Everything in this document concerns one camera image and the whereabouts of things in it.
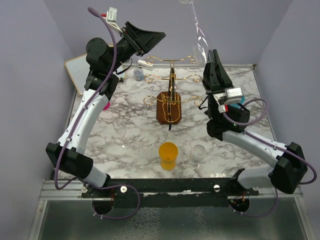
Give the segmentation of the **clear champagne flute glass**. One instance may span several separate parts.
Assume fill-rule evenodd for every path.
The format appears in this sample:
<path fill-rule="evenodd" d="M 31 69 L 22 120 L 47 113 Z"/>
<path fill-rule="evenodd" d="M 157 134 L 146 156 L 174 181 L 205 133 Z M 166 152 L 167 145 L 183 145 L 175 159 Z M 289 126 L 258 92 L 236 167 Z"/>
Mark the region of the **clear champagne flute glass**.
<path fill-rule="evenodd" d="M 207 63 L 212 62 L 212 57 L 209 54 L 209 51 L 212 48 L 210 39 L 197 15 L 195 1 L 180 0 L 179 2 L 183 5 L 188 5 L 191 9 L 191 15 L 195 27 L 195 40 L 193 42 L 195 61 L 199 67 L 204 67 Z"/>

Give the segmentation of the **pink plastic wine glass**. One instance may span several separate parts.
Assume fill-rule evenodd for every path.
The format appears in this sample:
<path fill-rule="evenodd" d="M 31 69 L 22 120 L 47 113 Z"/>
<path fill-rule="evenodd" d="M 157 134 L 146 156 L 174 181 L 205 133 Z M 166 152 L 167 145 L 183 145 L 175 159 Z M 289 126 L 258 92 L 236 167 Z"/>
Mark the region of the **pink plastic wine glass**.
<path fill-rule="evenodd" d="M 103 108 L 103 111 L 107 110 L 107 109 L 110 107 L 110 105 L 111 105 L 111 103 L 108 102 L 108 103 L 105 105 L 105 107 Z"/>

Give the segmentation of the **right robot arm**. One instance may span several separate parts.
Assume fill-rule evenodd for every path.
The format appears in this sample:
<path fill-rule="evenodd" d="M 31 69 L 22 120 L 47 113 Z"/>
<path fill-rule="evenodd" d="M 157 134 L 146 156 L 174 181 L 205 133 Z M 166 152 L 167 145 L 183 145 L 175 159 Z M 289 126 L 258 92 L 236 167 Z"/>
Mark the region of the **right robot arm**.
<path fill-rule="evenodd" d="M 250 111 L 241 103 L 243 90 L 233 85 L 216 49 L 206 53 L 202 85 L 207 101 L 208 135 L 236 145 L 267 164 L 267 167 L 238 170 L 231 178 L 230 191 L 240 196 L 247 189 L 274 187 L 293 194 L 308 171 L 301 146 L 295 142 L 287 145 L 246 130 L 260 119 L 250 120 Z"/>

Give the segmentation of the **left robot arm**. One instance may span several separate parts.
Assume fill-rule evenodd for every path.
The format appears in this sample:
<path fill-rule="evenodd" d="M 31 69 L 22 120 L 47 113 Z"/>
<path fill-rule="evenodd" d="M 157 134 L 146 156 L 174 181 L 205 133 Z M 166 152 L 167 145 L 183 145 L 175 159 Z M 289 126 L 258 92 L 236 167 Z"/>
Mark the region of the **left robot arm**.
<path fill-rule="evenodd" d="M 93 185 L 97 196 L 106 197 L 111 190 L 109 175 L 95 167 L 92 158 L 85 156 L 89 135 L 103 108 L 112 98 L 119 78 L 115 71 L 133 55 L 143 56 L 166 37 L 164 32 L 142 30 L 126 22 L 121 39 L 109 46 L 95 37 L 86 45 L 89 72 L 78 109 L 63 135 L 56 143 L 48 143 L 45 151 L 58 171 L 71 174 Z"/>

